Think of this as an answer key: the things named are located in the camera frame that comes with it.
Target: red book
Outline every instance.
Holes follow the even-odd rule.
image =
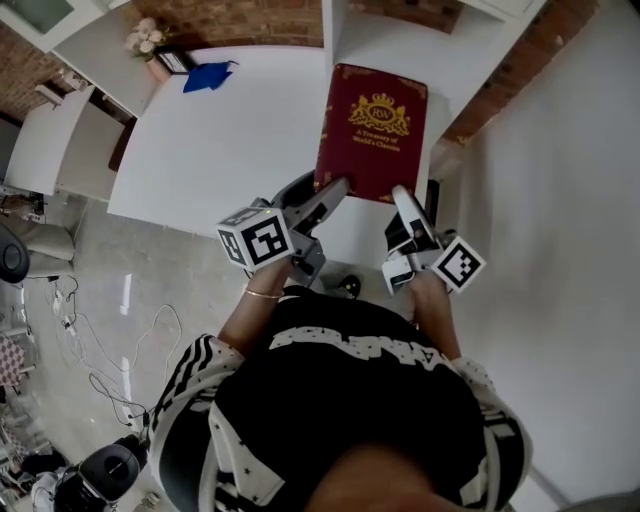
[[[346,176],[351,195],[393,203],[415,191],[427,116],[427,86],[383,71],[338,64],[327,99],[315,188]]]

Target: flower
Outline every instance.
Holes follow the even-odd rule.
[[[129,51],[133,51],[136,45],[140,44],[140,42],[140,34],[138,34],[137,32],[133,32],[127,37],[127,40],[124,43],[124,47]]]
[[[144,39],[156,29],[156,20],[153,18],[144,18],[138,23],[135,30],[144,36]]]
[[[159,43],[160,41],[162,41],[163,37],[164,35],[162,34],[162,32],[160,32],[159,30],[154,30],[153,32],[151,32],[151,34],[149,34],[149,41],[151,41],[152,43]]]
[[[156,45],[151,41],[142,41],[140,43],[140,53],[151,53]]]

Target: vase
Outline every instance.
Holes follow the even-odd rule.
[[[151,71],[151,74],[160,83],[166,82],[171,77],[171,73],[169,73],[169,71],[167,71],[167,68],[165,68],[155,57],[147,61],[147,66],[149,66],[149,71]]]

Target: picture frame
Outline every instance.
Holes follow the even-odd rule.
[[[172,75],[188,75],[189,71],[195,67],[187,53],[178,46],[159,46],[154,55]]]

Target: bracelet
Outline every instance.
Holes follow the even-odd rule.
[[[266,293],[254,292],[252,290],[249,290],[248,288],[244,291],[244,293],[248,293],[249,295],[260,297],[262,299],[281,299],[282,297],[284,297],[284,292],[280,292],[280,295],[268,295]]]

